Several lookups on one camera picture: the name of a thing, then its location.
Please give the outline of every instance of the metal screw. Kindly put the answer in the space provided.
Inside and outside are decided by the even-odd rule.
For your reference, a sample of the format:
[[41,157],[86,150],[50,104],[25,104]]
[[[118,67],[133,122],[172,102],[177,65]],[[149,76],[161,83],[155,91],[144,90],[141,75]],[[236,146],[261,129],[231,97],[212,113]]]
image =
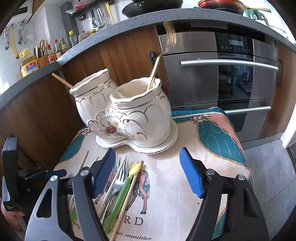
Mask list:
[[239,178],[241,181],[243,181],[243,180],[246,179],[246,177],[245,177],[244,175],[242,175],[242,174],[239,174],[238,178]]
[[213,176],[215,174],[215,171],[213,169],[208,169],[207,174],[209,174],[210,176]]
[[89,173],[88,170],[83,170],[83,171],[81,171],[80,175],[81,176],[86,176],[88,173]]
[[52,182],[56,181],[56,180],[57,180],[57,176],[54,175],[54,176],[50,177],[50,180],[51,180]]

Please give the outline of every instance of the ceramic pot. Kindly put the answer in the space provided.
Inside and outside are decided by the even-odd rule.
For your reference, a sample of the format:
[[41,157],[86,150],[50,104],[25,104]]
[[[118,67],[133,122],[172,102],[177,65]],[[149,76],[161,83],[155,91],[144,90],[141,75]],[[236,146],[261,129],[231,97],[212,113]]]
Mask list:
[[105,69],[77,83],[70,94],[81,119],[104,146],[128,139],[150,148],[170,135],[171,107],[160,79],[146,91],[148,83],[141,78],[117,87]]

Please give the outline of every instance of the countertop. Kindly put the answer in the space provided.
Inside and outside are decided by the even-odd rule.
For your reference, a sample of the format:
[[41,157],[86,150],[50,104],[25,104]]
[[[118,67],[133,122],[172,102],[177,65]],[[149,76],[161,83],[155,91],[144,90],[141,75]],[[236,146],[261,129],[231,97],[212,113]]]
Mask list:
[[18,93],[20,93],[30,84],[34,83],[43,76],[59,69],[72,58],[79,55],[88,48],[94,46],[95,44],[98,44],[104,40],[107,40],[108,38],[111,38],[113,36],[127,32],[132,29],[156,23],[162,23],[164,21],[176,20],[214,20],[223,23],[241,25],[262,32],[265,35],[271,36],[275,40],[281,41],[296,53],[296,46],[294,46],[289,40],[284,38],[282,35],[259,22],[240,16],[238,14],[218,10],[194,8],[170,9],[152,12],[129,18],[127,20],[121,21],[119,23],[116,23],[114,25],[100,30],[99,32],[91,35],[87,39],[78,43],[73,48],[69,49],[55,63],[51,63],[47,66],[44,66],[39,70],[35,71],[34,73],[29,74],[25,78],[22,78],[17,83],[12,85],[8,90],[6,90],[2,95],[0,95],[0,109],[2,109],[10,100],[12,100]]

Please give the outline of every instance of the built-in stainless steel oven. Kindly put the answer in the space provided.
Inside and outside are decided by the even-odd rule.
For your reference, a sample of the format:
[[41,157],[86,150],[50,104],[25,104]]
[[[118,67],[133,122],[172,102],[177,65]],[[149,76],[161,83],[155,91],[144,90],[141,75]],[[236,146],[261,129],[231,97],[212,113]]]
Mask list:
[[[164,50],[166,35],[159,40]],[[173,110],[218,106],[228,112],[241,142],[258,138],[274,94],[274,46],[232,34],[177,33],[164,62]]]

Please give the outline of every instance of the scissors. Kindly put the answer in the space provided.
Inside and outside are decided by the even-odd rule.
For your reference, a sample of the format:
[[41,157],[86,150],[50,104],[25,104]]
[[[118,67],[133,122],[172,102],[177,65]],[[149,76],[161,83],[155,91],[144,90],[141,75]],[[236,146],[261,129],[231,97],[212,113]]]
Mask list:
[[40,50],[42,51],[42,57],[43,57],[44,56],[44,52],[47,49],[47,41],[44,40],[44,39],[41,40],[39,46],[40,46]]

